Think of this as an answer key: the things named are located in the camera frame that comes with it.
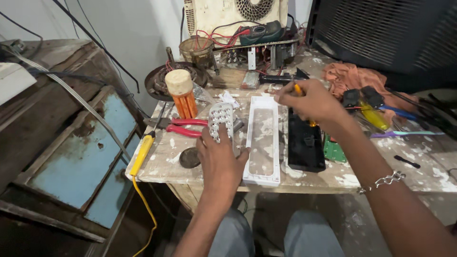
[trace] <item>red pliers handle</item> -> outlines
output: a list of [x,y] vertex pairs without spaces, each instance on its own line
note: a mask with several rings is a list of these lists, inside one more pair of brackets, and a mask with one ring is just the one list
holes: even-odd
[[185,129],[183,125],[200,125],[200,126],[208,126],[208,121],[207,120],[201,120],[201,119],[176,119],[172,118],[171,119],[171,124],[166,127],[167,132],[175,132],[187,137],[191,138],[199,138],[202,135],[201,131],[195,131],[195,130],[190,130],[190,129]]

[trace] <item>table leg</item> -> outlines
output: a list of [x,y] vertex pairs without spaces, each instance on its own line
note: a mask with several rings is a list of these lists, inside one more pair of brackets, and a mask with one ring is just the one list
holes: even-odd
[[186,210],[193,215],[197,209],[198,201],[202,195],[203,188],[193,187],[188,184],[167,183]]

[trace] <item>yellow cable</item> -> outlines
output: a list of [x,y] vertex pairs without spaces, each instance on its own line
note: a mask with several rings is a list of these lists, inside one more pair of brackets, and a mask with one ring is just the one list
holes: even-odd
[[138,254],[140,254],[144,249],[146,249],[146,247],[148,247],[149,243],[151,242],[152,233],[157,228],[157,221],[155,221],[154,215],[152,214],[152,211],[149,208],[148,202],[146,202],[146,199],[144,198],[144,195],[141,193],[140,189],[138,188],[137,182],[135,180],[135,176],[132,176],[132,181],[133,181],[133,186],[135,187],[135,189],[137,190],[137,192],[140,195],[141,199],[143,200],[143,203],[146,206],[146,209],[148,210],[149,214],[151,215],[152,221],[154,222],[154,227],[152,228],[151,234],[149,235],[148,243],[141,250],[139,250],[137,253],[135,253],[135,255],[133,255],[133,257],[135,257]]

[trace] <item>white fan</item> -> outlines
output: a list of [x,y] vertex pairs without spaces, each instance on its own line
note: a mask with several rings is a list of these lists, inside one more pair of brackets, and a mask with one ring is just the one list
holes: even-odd
[[[197,30],[210,34],[213,29],[237,21],[256,21],[265,24],[279,21],[287,24],[288,0],[184,0],[187,30],[195,35]],[[216,33],[232,36],[239,26],[254,26],[252,22],[240,22],[218,28]]]

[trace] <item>orange cloth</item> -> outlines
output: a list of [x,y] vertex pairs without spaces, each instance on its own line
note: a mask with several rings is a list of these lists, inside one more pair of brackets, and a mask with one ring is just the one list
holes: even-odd
[[[355,64],[350,63],[332,63],[323,69],[322,78],[330,82],[329,91],[338,99],[340,99],[343,96],[344,91],[348,89],[361,89],[365,86],[372,86],[384,97],[386,105],[409,112],[415,111],[414,105],[392,95],[384,88],[387,78],[375,70],[357,68]],[[418,101],[415,96],[410,96],[405,93],[401,94],[413,101]],[[386,110],[384,113],[384,118],[390,124],[392,124],[393,116],[395,116],[394,111]]]

